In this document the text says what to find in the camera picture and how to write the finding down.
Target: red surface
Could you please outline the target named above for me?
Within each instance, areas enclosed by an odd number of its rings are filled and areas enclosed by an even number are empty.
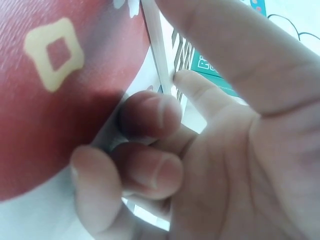
[[[54,92],[44,89],[24,52],[26,34],[69,18],[85,66]],[[150,46],[142,11],[112,0],[0,1],[0,200],[30,191],[64,168],[74,147],[88,144],[138,73]],[[70,53],[48,48],[59,68]]]

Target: palm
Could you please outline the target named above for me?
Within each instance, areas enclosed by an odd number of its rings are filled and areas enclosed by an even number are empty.
[[[302,223],[296,222],[295,216],[310,217],[298,211],[309,207],[303,202],[310,201],[310,196],[301,199],[308,180],[299,179],[294,189],[285,185],[278,188],[280,182],[294,180],[277,165],[284,158],[293,160],[283,148],[283,155],[277,152],[280,146],[294,142],[285,139],[283,132],[288,119],[295,121],[293,117],[260,118],[248,107],[229,105],[210,120],[181,156],[185,181],[172,199],[173,239],[303,238],[295,227]],[[282,179],[267,175],[265,162],[275,164]],[[300,204],[294,193],[299,194]]]

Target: fingernail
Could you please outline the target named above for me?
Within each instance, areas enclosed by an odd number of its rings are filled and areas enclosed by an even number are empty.
[[[158,104],[157,123],[160,129],[163,129],[165,127],[165,112],[168,106],[174,108],[175,112],[181,111],[181,107],[174,97],[163,96]]]
[[[162,167],[166,163],[166,161],[167,161],[167,158],[163,158],[154,169],[152,175],[148,174],[146,172],[146,169],[143,169],[143,167],[133,169],[130,172],[130,175],[133,178],[133,180],[135,180],[138,184],[141,184],[148,188],[157,189],[158,176],[159,176],[159,173],[161,172]]]

